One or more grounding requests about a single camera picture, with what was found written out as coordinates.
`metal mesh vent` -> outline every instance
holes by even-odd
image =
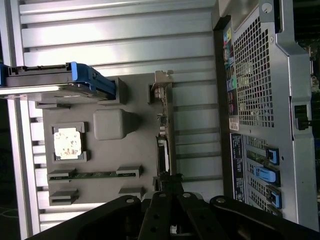
[[[255,190],[257,190],[259,193],[263,194],[264,196],[267,196],[266,193],[266,187],[257,182],[254,178],[251,176],[248,176],[248,184],[250,184]]]
[[[263,210],[268,211],[267,205],[268,203],[261,199],[258,195],[256,195],[251,189],[249,189],[249,197],[258,204]]]
[[[267,142],[260,138],[246,136],[246,144],[259,149],[265,149],[265,145],[267,145]]]
[[[274,127],[268,41],[257,18],[234,43],[241,125]]]

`mounting screw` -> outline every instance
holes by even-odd
[[[223,203],[226,202],[226,200],[225,200],[224,198],[221,198],[221,197],[219,197],[216,201],[217,201],[218,203],[220,203],[220,204],[223,204]]]
[[[190,197],[191,197],[191,194],[190,194],[190,193],[184,193],[182,196],[183,196],[184,198],[190,198]]]
[[[319,80],[317,79],[316,76],[312,76],[311,77],[311,81],[312,81],[312,86],[313,87],[319,86]]]
[[[265,2],[265,3],[262,4],[262,6],[261,6],[261,10],[262,10],[264,13],[266,13],[266,14],[271,13],[272,8],[273,8],[273,6],[272,6],[272,4],[269,3],[269,2]]]

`power supply grille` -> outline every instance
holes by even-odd
[[[239,123],[273,128],[268,30],[259,17],[235,41],[234,54]]]

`blue release tab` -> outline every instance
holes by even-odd
[[[269,152],[272,155],[272,157],[270,158],[270,162],[273,164],[277,164],[277,152],[272,150],[269,150]]]
[[[269,183],[275,183],[277,180],[276,174],[273,171],[268,170],[262,166],[255,166],[253,168],[253,173],[256,177]]]
[[[93,92],[98,89],[116,97],[116,84],[88,65],[71,62],[71,75],[73,82],[87,84]]]
[[[274,201],[272,201],[272,204],[273,204],[276,208],[280,209],[280,208],[281,208],[280,196],[277,195],[277,194],[275,194],[274,192],[271,192],[271,194],[272,194],[273,197],[274,197]]]

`silver metal frame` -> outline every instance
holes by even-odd
[[[18,1],[1,0],[0,1],[0,28],[1,41],[3,47],[4,64],[14,66],[23,64],[22,44],[18,43],[15,37],[16,32],[20,32],[20,23],[17,19],[12,21],[12,15],[19,14]],[[35,178],[28,176],[28,170],[33,165],[33,155],[31,149],[28,149],[26,143],[31,142],[29,107],[26,101],[8,100],[8,112],[10,121],[10,133],[12,154],[14,162],[14,175],[18,203],[19,225],[21,239],[25,239],[39,232],[39,220],[36,221],[33,210],[38,212],[37,195],[35,194]]]
[[[311,84],[308,54],[295,43],[293,4],[280,1],[282,32],[275,33],[273,15],[259,6],[234,33],[237,38],[260,17],[261,31],[268,29],[274,127],[240,125],[239,133],[266,140],[279,148],[283,217],[319,230],[312,129],[297,130],[294,108],[306,105],[311,119]]]

